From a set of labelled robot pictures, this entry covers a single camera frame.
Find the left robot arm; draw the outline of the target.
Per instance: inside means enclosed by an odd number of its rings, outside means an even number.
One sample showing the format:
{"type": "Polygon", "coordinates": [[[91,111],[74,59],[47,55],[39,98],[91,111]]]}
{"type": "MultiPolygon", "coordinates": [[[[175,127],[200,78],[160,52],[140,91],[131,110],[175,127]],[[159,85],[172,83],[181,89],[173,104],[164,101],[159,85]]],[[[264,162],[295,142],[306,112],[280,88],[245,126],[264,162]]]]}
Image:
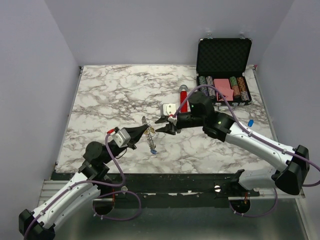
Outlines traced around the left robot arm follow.
{"type": "Polygon", "coordinates": [[[18,230],[25,240],[52,240],[55,228],[82,204],[96,197],[113,195],[113,190],[126,184],[126,177],[116,157],[127,149],[135,150],[148,125],[113,128],[104,143],[90,142],[84,162],[73,177],[49,200],[35,208],[25,209],[18,216],[18,230]]]}

